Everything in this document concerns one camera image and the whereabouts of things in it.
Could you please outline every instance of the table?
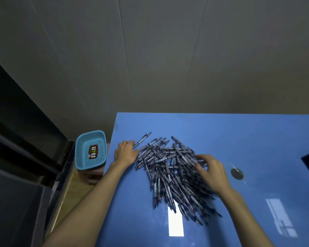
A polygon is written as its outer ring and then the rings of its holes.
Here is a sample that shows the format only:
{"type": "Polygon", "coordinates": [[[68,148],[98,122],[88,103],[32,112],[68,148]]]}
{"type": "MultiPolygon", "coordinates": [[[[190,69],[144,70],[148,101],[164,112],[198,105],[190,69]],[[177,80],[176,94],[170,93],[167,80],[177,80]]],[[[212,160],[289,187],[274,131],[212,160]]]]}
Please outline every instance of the table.
{"type": "MultiPolygon", "coordinates": [[[[119,142],[148,132],[139,148],[174,136],[196,153],[215,156],[276,246],[309,246],[309,171],[301,160],[309,154],[309,115],[118,113],[105,172],[119,142]],[[242,170],[242,180],[232,177],[233,167],[242,170]]],[[[213,205],[222,218],[212,216],[209,226],[183,218],[184,237],[170,237],[167,206],[153,210],[147,175],[132,165],[96,246],[240,246],[222,201],[213,205]]]]}

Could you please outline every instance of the person's left hand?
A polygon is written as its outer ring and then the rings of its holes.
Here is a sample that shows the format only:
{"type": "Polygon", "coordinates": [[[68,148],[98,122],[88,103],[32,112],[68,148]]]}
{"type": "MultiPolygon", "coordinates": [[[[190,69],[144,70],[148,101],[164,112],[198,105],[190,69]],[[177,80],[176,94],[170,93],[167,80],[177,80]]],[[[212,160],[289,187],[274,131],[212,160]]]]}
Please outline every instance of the person's left hand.
{"type": "Polygon", "coordinates": [[[134,163],[136,157],[140,153],[140,150],[133,150],[133,144],[135,141],[131,140],[129,142],[123,141],[118,144],[118,149],[114,152],[114,160],[124,167],[130,166],[134,163]]]}

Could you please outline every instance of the person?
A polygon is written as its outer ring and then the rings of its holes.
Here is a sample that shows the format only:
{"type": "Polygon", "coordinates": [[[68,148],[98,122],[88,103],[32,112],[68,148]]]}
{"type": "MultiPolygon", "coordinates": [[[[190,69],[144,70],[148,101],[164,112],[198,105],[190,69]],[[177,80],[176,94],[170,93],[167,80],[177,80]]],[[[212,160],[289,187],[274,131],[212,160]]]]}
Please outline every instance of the person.
{"type": "MultiPolygon", "coordinates": [[[[133,150],[134,141],[123,141],[115,150],[114,162],[97,185],[62,220],[43,244],[43,247],[93,247],[109,209],[111,200],[124,171],[134,163],[139,150],[133,150]]],[[[243,247],[273,246],[266,233],[247,208],[242,196],[228,180],[224,166],[208,154],[196,155],[207,162],[208,170],[198,163],[195,168],[226,206],[243,247]]]]}

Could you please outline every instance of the blue tray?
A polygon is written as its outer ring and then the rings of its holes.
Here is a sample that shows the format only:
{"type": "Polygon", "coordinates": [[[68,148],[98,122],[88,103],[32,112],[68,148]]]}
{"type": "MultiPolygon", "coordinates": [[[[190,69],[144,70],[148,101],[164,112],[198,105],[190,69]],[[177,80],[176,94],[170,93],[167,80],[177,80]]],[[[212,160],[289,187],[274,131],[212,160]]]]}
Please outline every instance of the blue tray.
{"type": "Polygon", "coordinates": [[[77,138],[74,163],[79,170],[98,167],[105,163],[106,154],[106,139],[103,131],[84,133],[77,138]]]}

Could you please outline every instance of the brown label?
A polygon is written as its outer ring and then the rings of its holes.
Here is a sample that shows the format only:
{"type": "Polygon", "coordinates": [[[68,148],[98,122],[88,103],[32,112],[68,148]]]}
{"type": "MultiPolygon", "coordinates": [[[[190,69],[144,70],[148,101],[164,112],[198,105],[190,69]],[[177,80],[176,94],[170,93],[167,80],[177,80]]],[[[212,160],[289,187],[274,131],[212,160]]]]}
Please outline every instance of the brown label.
{"type": "Polygon", "coordinates": [[[91,145],[88,150],[88,158],[95,159],[99,153],[99,145],[91,145]]]}

